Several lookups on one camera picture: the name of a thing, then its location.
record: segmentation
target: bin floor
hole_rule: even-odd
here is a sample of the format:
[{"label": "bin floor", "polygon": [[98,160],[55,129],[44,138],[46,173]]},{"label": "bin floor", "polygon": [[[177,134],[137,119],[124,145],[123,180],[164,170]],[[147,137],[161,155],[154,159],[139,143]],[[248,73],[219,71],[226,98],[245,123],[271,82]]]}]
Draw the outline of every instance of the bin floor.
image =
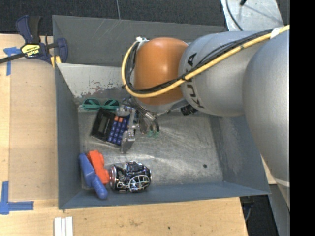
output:
[{"label": "bin floor", "polygon": [[127,154],[90,136],[95,117],[96,112],[79,110],[80,149],[101,152],[106,169],[130,160],[143,163],[152,172],[152,185],[223,180],[209,115],[161,115],[159,137],[146,137],[137,129],[136,141]]}]

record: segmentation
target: calculator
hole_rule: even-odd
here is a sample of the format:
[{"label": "calculator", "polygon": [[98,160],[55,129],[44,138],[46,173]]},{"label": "calculator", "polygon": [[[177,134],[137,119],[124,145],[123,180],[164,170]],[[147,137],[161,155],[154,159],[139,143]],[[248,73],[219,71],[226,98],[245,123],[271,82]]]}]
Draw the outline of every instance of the calculator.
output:
[{"label": "calculator", "polygon": [[120,146],[123,133],[128,130],[129,116],[117,116],[113,112],[100,108],[91,136],[104,142]]}]

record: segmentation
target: sunglasses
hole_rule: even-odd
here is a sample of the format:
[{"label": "sunglasses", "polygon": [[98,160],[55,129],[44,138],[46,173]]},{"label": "sunglasses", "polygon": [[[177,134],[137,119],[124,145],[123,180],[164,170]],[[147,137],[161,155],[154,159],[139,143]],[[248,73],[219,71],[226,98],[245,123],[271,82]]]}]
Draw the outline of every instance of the sunglasses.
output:
[{"label": "sunglasses", "polygon": [[103,105],[100,104],[99,100],[95,98],[88,98],[83,101],[82,108],[89,111],[97,111],[100,108],[106,109],[108,111],[116,111],[119,108],[119,102],[115,99],[108,99]]}]

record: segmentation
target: calculator keypad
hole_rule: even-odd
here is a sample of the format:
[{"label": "calculator keypad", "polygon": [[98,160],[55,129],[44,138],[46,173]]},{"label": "calculator keypad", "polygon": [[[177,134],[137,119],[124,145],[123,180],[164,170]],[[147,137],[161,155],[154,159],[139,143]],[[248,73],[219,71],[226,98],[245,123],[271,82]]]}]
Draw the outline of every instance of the calculator keypad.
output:
[{"label": "calculator keypad", "polygon": [[120,145],[122,143],[123,133],[127,129],[127,119],[124,117],[115,116],[114,123],[107,138],[107,141],[113,144]]}]

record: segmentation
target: black floor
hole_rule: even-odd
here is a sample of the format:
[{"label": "black floor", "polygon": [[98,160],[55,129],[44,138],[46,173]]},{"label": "black floor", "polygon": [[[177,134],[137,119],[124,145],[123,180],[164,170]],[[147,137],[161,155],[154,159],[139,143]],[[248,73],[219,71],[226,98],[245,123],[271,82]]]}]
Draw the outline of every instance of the black floor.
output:
[{"label": "black floor", "polygon": [[[284,24],[290,24],[290,0],[276,1]],[[23,15],[42,16],[41,35],[53,34],[52,15],[226,26],[220,0],[0,0],[0,33],[16,33],[15,21]],[[277,236],[268,197],[253,201],[249,235]]]}]

